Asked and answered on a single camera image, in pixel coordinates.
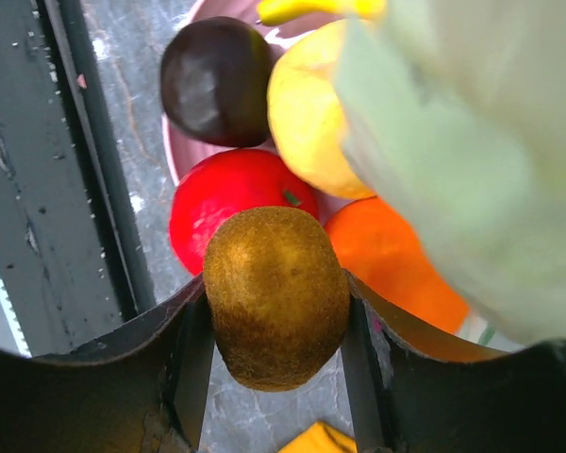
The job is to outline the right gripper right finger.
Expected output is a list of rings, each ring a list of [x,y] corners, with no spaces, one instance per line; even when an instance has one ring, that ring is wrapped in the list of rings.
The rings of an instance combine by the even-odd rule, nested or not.
[[[566,452],[566,340],[507,353],[432,327],[349,277],[341,347],[361,452]]]

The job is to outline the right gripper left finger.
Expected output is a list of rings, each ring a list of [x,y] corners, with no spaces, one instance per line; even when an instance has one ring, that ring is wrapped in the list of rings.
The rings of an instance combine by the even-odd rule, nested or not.
[[[194,452],[213,331],[202,278],[69,353],[0,349],[0,452]]]

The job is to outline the orange fake fruit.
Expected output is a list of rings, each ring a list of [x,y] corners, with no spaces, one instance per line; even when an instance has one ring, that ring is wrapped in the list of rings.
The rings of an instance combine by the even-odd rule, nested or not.
[[[469,309],[434,269],[408,222],[377,197],[350,203],[325,224],[341,266],[386,300],[456,334]]]

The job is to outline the brown fake kiwi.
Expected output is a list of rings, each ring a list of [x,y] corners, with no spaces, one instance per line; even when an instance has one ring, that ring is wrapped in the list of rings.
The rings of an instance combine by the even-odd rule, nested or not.
[[[348,328],[348,279],[324,228],[297,208],[225,221],[208,243],[203,280],[225,366],[253,390],[307,383]]]

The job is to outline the red fake apple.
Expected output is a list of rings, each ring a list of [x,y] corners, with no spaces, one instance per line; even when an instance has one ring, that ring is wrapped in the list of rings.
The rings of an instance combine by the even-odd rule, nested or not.
[[[238,148],[195,165],[178,184],[169,236],[176,257],[196,276],[211,236],[228,218],[262,206],[295,207],[319,216],[314,190],[276,154]]]

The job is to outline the translucent green plastic bag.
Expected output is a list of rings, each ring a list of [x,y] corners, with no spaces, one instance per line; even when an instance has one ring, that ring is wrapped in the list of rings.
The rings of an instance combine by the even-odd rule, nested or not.
[[[350,15],[343,152],[443,278],[512,340],[566,339],[566,1]]]

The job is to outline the yellow fake pear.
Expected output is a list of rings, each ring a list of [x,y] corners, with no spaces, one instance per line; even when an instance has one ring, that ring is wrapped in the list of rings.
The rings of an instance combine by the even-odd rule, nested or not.
[[[314,188],[332,196],[374,195],[341,149],[345,118],[332,86],[346,22],[314,30],[277,61],[268,86],[268,122],[279,156]]]

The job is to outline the dark purple fake plum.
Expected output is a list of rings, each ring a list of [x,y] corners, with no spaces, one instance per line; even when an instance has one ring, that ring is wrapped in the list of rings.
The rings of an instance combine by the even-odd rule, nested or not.
[[[267,141],[270,45],[249,24],[218,16],[180,29],[160,64],[160,98],[187,136],[228,147]]]

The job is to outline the yellow fake banana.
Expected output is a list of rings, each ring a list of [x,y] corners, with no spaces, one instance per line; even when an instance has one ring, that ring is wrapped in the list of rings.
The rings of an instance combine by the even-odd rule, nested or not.
[[[282,25],[311,13],[355,14],[374,18],[386,11],[385,0],[266,0],[256,6],[259,25]]]

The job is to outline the orange folded cloth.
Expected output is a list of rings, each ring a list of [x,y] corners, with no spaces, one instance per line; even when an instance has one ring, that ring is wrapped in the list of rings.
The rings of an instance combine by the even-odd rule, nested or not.
[[[357,452],[354,439],[322,421],[312,424],[279,450],[279,453]]]

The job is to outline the pink plate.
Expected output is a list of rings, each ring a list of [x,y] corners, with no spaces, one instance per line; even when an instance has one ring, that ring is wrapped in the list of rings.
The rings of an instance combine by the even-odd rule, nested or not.
[[[271,46],[273,55],[279,58],[313,30],[340,19],[335,14],[312,13],[282,25],[259,25],[257,23],[257,4],[256,1],[197,1],[192,5],[181,25],[186,26],[216,16],[237,18],[255,28]],[[224,151],[222,147],[201,143],[187,137],[166,117],[163,117],[161,122],[165,156],[175,184],[197,163]]]

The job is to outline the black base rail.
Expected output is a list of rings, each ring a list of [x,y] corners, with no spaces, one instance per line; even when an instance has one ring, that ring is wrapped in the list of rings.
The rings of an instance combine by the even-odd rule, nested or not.
[[[0,1],[0,276],[32,356],[156,304],[78,1]]]

